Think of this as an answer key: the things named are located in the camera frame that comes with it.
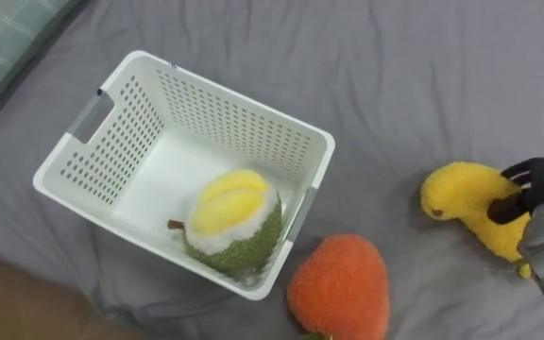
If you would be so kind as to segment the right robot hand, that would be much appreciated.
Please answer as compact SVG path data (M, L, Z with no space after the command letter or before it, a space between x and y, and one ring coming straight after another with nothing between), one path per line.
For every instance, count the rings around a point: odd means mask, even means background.
M515 194L493 200L487 209L488 218L499 225L515 221L522 215L533 214L544 204L544 157L510 165L501 176L518 187Z

